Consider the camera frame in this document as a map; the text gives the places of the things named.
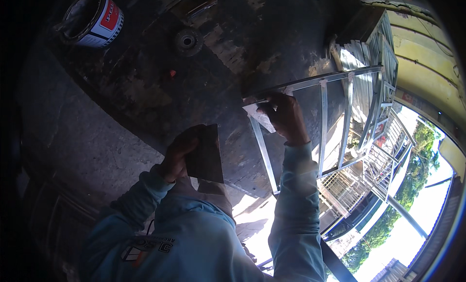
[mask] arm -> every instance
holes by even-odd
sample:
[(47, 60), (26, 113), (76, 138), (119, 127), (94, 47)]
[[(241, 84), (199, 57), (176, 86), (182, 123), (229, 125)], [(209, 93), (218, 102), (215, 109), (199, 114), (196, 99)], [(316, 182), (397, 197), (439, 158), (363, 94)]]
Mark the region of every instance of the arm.
[(275, 220), (268, 239), (274, 278), (280, 281), (324, 281), (319, 234), (317, 163), (296, 99), (275, 94), (261, 107), (277, 133), (287, 139)]
[(175, 180), (186, 175), (184, 156), (197, 146), (196, 132), (201, 126), (180, 134), (168, 147), (160, 165), (153, 166), (150, 172), (142, 172), (139, 181), (128, 192), (102, 209), (98, 223), (83, 245), (80, 262), (82, 281), (99, 276), (100, 267), (112, 263), (105, 258), (120, 254), (118, 245), (144, 229), (144, 222), (175, 185)]

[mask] yellow wall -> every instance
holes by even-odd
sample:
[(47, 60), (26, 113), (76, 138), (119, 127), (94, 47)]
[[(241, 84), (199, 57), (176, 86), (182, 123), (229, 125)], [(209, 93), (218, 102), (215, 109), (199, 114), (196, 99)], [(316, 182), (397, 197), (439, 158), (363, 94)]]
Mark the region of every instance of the yellow wall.
[(461, 153), (458, 146), (447, 136), (440, 143), (439, 151), (455, 173), (461, 177), (461, 181), (463, 182), (466, 170), (466, 157)]
[(399, 61), (397, 86), (424, 98), (466, 127), (463, 81), (442, 30), (418, 17), (387, 13)]

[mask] light blue hoodie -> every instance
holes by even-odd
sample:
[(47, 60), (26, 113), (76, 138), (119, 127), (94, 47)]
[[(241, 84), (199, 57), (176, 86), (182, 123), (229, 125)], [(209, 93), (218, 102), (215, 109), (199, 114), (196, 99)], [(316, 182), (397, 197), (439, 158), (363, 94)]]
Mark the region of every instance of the light blue hoodie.
[[(101, 211), (100, 221), (83, 246), (81, 279), (322, 282), (316, 174), (310, 143), (285, 145), (281, 193), (268, 238), (273, 277), (262, 273), (246, 255), (228, 215), (198, 199), (164, 198), (173, 184), (151, 169)], [(154, 211), (154, 232), (136, 236)]]

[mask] logo on hoodie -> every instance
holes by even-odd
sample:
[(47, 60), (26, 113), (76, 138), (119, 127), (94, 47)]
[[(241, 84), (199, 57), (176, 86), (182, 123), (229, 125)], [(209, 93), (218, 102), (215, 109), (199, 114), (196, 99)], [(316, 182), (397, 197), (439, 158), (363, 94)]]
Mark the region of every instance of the logo on hoodie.
[(152, 250), (157, 249), (162, 253), (170, 252), (174, 241), (174, 239), (152, 235), (136, 236), (122, 252), (121, 259), (123, 262), (132, 262), (133, 267), (139, 267)]

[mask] sleeve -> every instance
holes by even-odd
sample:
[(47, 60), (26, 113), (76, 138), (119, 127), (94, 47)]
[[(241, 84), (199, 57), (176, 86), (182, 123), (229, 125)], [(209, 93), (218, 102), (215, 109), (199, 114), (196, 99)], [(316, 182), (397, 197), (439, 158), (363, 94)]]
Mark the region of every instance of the sleeve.
[(139, 181), (128, 192), (104, 207), (99, 221), (85, 240), (81, 252), (80, 277), (89, 281), (104, 263), (106, 256), (119, 243), (144, 229), (144, 222), (155, 211), (175, 183), (166, 183), (157, 173), (156, 166), (150, 172), (142, 172)]
[(285, 144), (280, 195), (268, 238), (276, 280), (324, 281), (317, 170), (311, 143), (297, 147)]

